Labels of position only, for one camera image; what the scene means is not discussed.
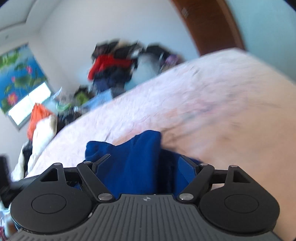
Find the glass wardrobe sliding door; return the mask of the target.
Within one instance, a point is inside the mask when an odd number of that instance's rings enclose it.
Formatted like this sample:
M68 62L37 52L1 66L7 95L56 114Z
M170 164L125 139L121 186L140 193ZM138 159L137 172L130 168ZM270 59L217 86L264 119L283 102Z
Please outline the glass wardrobe sliding door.
M295 10L285 1L227 1L248 52L295 81Z

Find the light blue towel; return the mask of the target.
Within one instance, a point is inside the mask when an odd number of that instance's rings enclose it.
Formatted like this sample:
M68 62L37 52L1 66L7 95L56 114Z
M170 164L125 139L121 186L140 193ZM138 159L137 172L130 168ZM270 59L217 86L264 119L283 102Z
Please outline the light blue towel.
M84 103L81 107L83 109L92 110L106 102L112 101L112 99L113 97L111 89L108 89L104 92L98 93L95 97Z

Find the blue beaded sweater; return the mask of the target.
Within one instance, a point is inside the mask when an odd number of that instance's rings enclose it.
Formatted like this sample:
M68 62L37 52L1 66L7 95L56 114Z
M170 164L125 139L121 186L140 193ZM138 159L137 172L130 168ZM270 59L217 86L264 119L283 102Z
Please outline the blue beaded sweater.
M195 169L181 154L161 147L160 132L148 130L121 145L89 141L85 160L95 162L104 155L95 173L115 198L121 194L178 196L195 178Z

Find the cream quilted jacket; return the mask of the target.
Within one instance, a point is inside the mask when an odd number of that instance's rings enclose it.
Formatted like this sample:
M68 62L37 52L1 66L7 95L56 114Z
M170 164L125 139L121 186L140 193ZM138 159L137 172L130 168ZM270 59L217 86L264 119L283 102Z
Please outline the cream quilted jacket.
M40 120L33 133L33 140L23 144L18 162L11 173L12 181L19 181L29 174L41 153L53 140L57 133L57 117L52 114L47 118Z

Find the orange plastic bag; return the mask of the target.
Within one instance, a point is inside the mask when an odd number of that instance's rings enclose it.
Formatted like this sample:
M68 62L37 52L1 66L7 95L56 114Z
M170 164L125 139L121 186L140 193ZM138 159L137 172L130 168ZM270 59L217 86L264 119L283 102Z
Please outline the orange plastic bag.
M33 134L36 129L37 123L52 115L53 113L48 110L43 104L36 103L32 109L30 122L27 129L27 137L30 141L33 140Z

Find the dark patterned garment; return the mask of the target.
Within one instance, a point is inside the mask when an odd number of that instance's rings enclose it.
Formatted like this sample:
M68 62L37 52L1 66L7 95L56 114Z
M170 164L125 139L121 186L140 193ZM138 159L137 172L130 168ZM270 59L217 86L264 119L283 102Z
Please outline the dark patterned garment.
M57 132L60 132L65 126L77 120L79 117L86 114L86 109L80 109L77 106L57 115Z

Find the pink bed blanket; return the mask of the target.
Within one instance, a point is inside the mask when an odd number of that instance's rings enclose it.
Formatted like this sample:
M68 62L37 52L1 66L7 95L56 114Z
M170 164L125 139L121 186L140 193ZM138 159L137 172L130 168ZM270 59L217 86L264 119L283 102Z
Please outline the pink bed blanket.
M84 114L56 135L29 176L74 167L89 141L119 145L146 130L168 150L237 165L280 205L275 233L295 238L295 85L254 56L218 51L178 65Z

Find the lotus print window blind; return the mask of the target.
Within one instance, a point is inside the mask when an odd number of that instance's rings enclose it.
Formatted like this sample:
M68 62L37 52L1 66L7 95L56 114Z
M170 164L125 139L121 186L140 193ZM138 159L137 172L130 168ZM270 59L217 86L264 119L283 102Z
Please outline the lotus print window blind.
M28 44L1 54L1 111L7 113L47 77Z

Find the dark clothes pile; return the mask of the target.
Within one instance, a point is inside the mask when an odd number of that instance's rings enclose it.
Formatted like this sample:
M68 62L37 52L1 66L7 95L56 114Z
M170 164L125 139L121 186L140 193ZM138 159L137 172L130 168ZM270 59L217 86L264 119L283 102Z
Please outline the dark clothes pile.
M145 46L119 39L98 43L91 58L88 80L97 95L108 91L112 97L184 62L182 56L160 44Z

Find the brown wooden door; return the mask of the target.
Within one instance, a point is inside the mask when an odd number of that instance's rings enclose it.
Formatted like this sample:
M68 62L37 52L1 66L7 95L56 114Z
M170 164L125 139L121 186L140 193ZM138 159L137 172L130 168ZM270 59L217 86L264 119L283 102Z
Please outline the brown wooden door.
M234 16L224 0L173 0L199 54L229 48L245 50Z

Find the red garment on pile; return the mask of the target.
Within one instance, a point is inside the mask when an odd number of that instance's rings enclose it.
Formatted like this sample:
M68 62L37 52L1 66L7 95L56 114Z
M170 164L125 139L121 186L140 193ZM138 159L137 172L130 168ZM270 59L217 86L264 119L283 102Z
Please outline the red garment on pile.
M108 54L99 55L89 70L88 80L93 80L97 72L104 71L107 68L120 67L127 69L130 68L133 63L134 61L130 59L117 59Z

